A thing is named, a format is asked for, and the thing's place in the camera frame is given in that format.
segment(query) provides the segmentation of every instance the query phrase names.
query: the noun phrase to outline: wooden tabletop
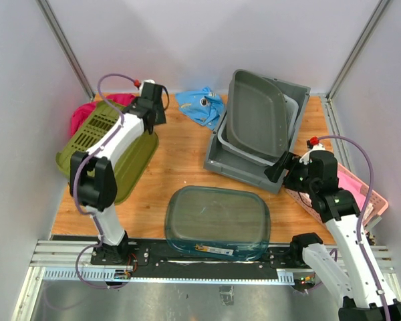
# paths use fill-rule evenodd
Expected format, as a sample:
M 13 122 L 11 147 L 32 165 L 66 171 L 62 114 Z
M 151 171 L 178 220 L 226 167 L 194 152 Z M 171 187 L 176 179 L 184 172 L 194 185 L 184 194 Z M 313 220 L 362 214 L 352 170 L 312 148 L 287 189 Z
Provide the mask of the wooden tabletop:
M 168 202 L 177 190 L 187 185 L 222 187 L 258 194 L 271 213 L 271 241 L 291 241 L 293 235 L 316 232 L 324 243 L 335 243 L 328 231 L 304 211 L 286 192 L 278 195 L 203 169 L 211 130 L 202 127 L 178 111 L 174 96 L 166 111 L 167 124 L 155 127 L 159 146 L 132 194 L 116 207 L 119 220 L 130 237 L 164 237 Z M 295 153 L 306 152 L 306 140 L 327 135 L 327 126 L 319 97 L 311 97 L 297 137 Z M 331 144 L 325 143 L 331 150 Z M 81 216 L 68 189 L 65 191 L 53 234 L 96 235 L 89 217 Z

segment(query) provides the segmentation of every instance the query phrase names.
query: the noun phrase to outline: gray plastic tray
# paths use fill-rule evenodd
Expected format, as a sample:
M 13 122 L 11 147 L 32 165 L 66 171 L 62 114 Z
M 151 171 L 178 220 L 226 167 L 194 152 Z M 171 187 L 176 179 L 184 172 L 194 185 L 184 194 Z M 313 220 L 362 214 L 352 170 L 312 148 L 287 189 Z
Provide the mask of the gray plastic tray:
M 291 82 L 284 82 L 277 78 L 267 78 L 267 80 L 273 82 L 285 95 L 293 98 L 299 105 L 299 112 L 297 113 L 298 117 L 295 121 L 293 136 L 291 137 L 289 145 L 289 150 L 293 151 L 297 140 L 296 138 L 299 134 L 301 121 L 303 120 L 306 104 L 309 100 L 310 88 L 293 84 Z M 223 112 L 223 115 L 209 140 L 204 168 L 226 177 L 236 179 L 237 181 L 265 189 L 271 193 L 278 193 L 285 173 L 282 174 L 276 183 L 272 183 L 267 179 L 264 173 L 267 167 L 253 164 L 249 160 L 243 159 L 223 149 L 223 146 L 217 137 L 217 130 L 220 128 L 225 114 L 226 113 Z
M 284 95 L 285 99 L 285 108 L 287 111 L 287 128 L 288 128 L 288 138 L 290 139 L 292 134 L 293 134 L 293 129 L 294 129 L 294 124 L 295 124 L 295 119 L 297 118 L 297 113 L 299 111 L 299 105 L 297 105 L 297 102 L 293 99 L 288 97 L 287 95 Z M 261 166 L 272 166 L 275 163 L 274 161 L 269 161 L 265 160 L 261 157 L 249 154 L 248 152 L 245 152 L 244 150 L 241 150 L 235 146 L 233 146 L 227 139 L 227 115 L 223 118 L 223 123 L 221 127 L 219 128 L 219 131 L 217 132 L 218 138 L 220 143 L 223 145 L 223 149 L 238 155 L 242 158 L 247 159 L 248 161 L 251 161 L 257 165 Z
M 285 101 L 273 82 L 237 70 L 229 98 L 227 138 L 233 146 L 269 161 L 288 150 Z

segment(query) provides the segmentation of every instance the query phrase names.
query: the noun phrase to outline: white wall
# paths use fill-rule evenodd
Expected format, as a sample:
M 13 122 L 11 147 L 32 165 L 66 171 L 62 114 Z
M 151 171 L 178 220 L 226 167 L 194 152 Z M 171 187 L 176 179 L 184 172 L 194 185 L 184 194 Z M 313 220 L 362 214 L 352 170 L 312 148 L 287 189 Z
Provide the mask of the white wall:
M 344 134 L 366 147 L 374 188 L 389 201 L 376 236 L 392 252 L 401 283 L 401 0 L 390 5 L 334 102 Z M 362 156 L 351 155 L 368 180 Z
M 34 0 L 0 0 L 0 320 L 10 320 L 65 180 L 55 153 L 87 98 Z
M 227 90 L 245 68 L 326 92 L 378 0 L 49 2 L 93 87 L 122 72 L 172 91 Z

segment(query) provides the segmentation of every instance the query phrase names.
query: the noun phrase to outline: blue cloth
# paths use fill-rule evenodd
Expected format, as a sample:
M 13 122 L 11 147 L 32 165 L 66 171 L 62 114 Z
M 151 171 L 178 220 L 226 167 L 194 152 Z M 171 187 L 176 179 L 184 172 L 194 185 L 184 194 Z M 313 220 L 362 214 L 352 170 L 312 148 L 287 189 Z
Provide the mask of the blue cloth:
M 179 110 L 190 119 L 213 130 L 219 122 L 225 105 L 209 87 L 175 95 Z

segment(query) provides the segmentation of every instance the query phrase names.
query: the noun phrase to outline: green plastic crate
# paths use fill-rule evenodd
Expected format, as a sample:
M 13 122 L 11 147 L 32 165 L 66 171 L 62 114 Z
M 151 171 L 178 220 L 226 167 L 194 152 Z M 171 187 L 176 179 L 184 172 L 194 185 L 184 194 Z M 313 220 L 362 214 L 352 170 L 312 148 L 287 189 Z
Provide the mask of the green plastic crate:
M 120 110 L 125 107 L 117 103 L 113 103 L 113 105 Z M 118 113 L 114 109 L 104 101 L 98 102 L 95 110 L 82 127 L 78 129 L 65 148 L 56 154 L 55 160 L 58 169 L 68 180 L 70 179 L 70 159 L 73 153 L 75 151 L 86 152 L 113 127 L 117 119 Z M 120 204 L 128 198 L 156 151 L 158 142 L 159 139 L 155 132 L 151 135 L 145 132 L 119 158 L 114 167 L 114 176 L 118 186 L 116 204 Z

